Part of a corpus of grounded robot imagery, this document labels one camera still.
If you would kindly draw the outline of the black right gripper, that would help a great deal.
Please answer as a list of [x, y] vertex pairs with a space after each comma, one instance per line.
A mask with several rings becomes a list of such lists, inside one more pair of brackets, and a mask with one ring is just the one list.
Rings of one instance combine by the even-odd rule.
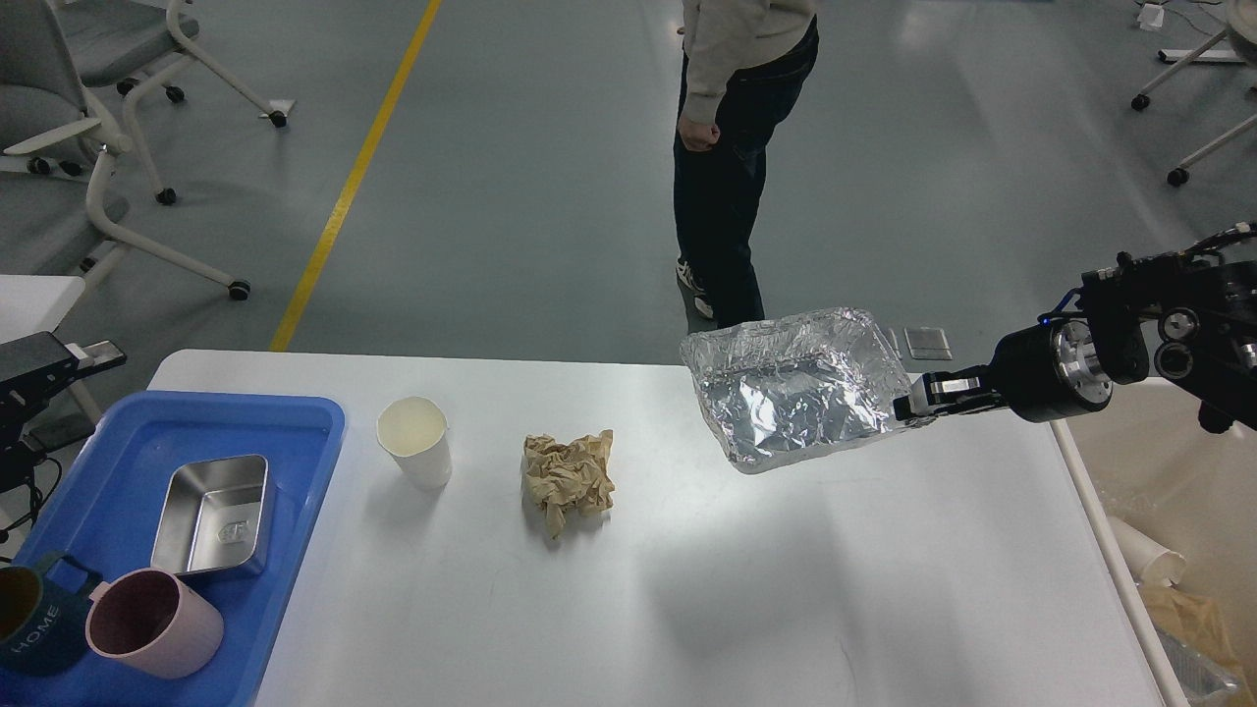
[[894, 399], [892, 413], [897, 426], [923, 428], [941, 416], [996, 406], [1001, 395], [1014, 415], [1052, 421], [1104, 410], [1114, 387], [1090, 327], [1081, 320], [1055, 320], [1006, 335], [988, 366], [921, 374], [908, 398]]

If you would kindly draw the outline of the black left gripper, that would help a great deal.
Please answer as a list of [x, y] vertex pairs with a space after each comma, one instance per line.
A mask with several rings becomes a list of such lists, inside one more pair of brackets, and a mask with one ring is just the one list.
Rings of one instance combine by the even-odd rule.
[[85, 413], [68, 413], [28, 431], [38, 413], [73, 382], [127, 362], [112, 341], [80, 346], [52, 332], [36, 332], [1, 345], [1, 492], [26, 486], [48, 454], [85, 440], [96, 431]]

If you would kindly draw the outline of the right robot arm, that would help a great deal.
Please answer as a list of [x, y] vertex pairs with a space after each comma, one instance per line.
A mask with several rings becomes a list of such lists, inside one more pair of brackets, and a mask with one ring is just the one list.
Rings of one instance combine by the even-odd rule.
[[1227, 247], [1254, 238], [1242, 221], [1180, 250], [1086, 272], [1028, 328], [1006, 335], [991, 361], [928, 372], [895, 399], [897, 421], [1009, 408], [1024, 421], [1097, 413], [1117, 385], [1159, 374], [1198, 399], [1213, 434], [1256, 425], [1254, 260]]

